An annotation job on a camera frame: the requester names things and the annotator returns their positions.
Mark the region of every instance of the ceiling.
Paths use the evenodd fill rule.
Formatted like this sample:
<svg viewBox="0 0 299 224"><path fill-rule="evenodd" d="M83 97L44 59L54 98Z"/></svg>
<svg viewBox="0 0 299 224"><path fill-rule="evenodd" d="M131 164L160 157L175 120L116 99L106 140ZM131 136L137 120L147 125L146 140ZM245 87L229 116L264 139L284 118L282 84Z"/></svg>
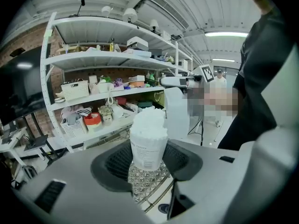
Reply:
<svg viewBox="0 0 299 224"><path fill-rule="evenodd" d="M179 47L193 55L194 64L211 63L213 58L235 60L241 63L240 48L244 38L205 37L206 31L249 32L260 17L257 6L251 0L164 0L185 20L185 26L164 9L150 0L85 0L80 15L101 16L101 9L113 7L109 18L122 20L126 8L135 7L137 23L146 28L151 19L157 19L159 30L166 30L179 42ZM16 14L7 29L2 46L29 28L47 22L52 12L57 17L76 14L80 2L77 0L28 0ZM213 62L225 66L225 62Z"/></svg>

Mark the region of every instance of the fluorescent light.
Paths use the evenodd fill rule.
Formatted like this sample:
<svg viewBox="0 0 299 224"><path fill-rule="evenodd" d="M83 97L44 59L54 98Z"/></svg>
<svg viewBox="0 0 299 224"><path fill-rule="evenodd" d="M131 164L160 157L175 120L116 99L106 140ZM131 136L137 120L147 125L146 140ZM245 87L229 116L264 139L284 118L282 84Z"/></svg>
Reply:
<svg viewBox="0 0 299 224"><path fill-rule="evenodd" d="M244 32L206 32L206 36L238 36L247 37L248 33Z"/></svg>
<svg viewBox="0 0 299 224"><path fill-rule="evenodd" d="M30 68L32 68L32 66L33 65L28 62L22 62L22 63L17 64L17 67L20 69L30 69Z"/></svg>
<svg viewBox="0 0 299 224"><path fill-rule="evenodd" d="M228 59L216 59L216 58L213 58L213 61L222 61L222 62L235 62L235 60L228 60Z"/></svg>

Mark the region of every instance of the white plastic basket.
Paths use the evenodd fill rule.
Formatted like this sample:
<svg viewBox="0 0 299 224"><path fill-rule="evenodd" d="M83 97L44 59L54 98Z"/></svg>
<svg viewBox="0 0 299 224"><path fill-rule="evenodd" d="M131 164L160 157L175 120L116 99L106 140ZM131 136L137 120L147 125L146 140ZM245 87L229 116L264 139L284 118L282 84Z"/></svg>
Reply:
<svg viewBox="0 0 299 224"><path fill-rule="evenodd" d="M88 81L73 82L61 86L66 101L89 96Z"/></svg>
<svg viewBox="0 0 299 224"><path fill-rule="evenodd" d="M70 139L79 137L83 134L87 134L87 128L83 121L83 117L76 120L76 123L74 125L68 125L67 123L60 123L60 125L64 129L65 133L70 137Z"/></svg>

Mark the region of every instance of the black screen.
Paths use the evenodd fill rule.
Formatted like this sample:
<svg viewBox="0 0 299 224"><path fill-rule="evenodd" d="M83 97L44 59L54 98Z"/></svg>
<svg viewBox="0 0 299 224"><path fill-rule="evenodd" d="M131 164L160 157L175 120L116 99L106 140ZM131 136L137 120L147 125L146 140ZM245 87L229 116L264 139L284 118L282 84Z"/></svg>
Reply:
<svg viewBox="0 0 299 224"><path fill-rule="evenodd" d="M45 107L40 77L41 51L41 47L25 51L0 68L3 125Z"/></svg>

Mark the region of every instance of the white metal shelf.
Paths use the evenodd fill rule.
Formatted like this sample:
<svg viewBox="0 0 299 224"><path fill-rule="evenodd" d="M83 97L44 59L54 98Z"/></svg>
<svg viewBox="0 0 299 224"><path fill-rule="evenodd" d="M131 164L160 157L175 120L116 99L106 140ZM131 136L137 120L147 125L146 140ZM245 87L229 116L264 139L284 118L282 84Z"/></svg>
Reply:
<svg viewBox="0 0 299 224"><path fill-rule="evenodd" d="M119 130L123 127L129 126L133 123L133 119L134 119L135 115L131 114L128 117L122 117L119 119L114 119L112 120L111 125L109 126L103 126L99 131L97 132L88 132L87 134L84 134L80 137L76 137L74 139L67 139L67 142L70 146L76 145L76 144L80 144L83 143L87 140L91 140L100 136L103 136L105 134L114 132L116 130Z"/></svg>
<svg viewBox="0 0 299 224"><path fill-rule="evenodd" d="M65 72L92 69L95 67L130 67L149 70L176 68L176 66L170 62L162 62L138 55L110 51L81 51L52 56L45 59L43 64L53 64L63 69Z"/></svg>
<svg viewBox="0 0 299 224"><path fill-rule="evenodd" d="M56 26L66 44L75 44L78 42L108 43L114 38L116 44L126 46L127 40L138 36L149 43L150 49L162 49L164 55L166 52L174 54L176 50L175 44L157 34L137 25L116 19L82 16L57 19L53 21L52 25ZM192 57L185 52L181 50L178 52L180 59L192 60Z"/></svg>
<svg viewBox="0 0 299 224"><path fill-rule="evenodd" d="M110 93L111 97L117 97L117 96L125 96L125 95L132 95L132 94L138 94L138 93L145 93L145 92L151 92L151 91L163 91L164 88L161 86L157 87L148 87L148 88L133 88L130 90L123 90L123 91L113 91ZM83 104L86 102L91 102L95 100L100 100L100 99L106 99L108 98L108 93L99 93L99 94L94 94L94 95L89 95L86 97L74 99L71 101L65 101L63 103L55 103L50 105L50 110L59 110L71 105L78 105L78 104Z"/></svg>

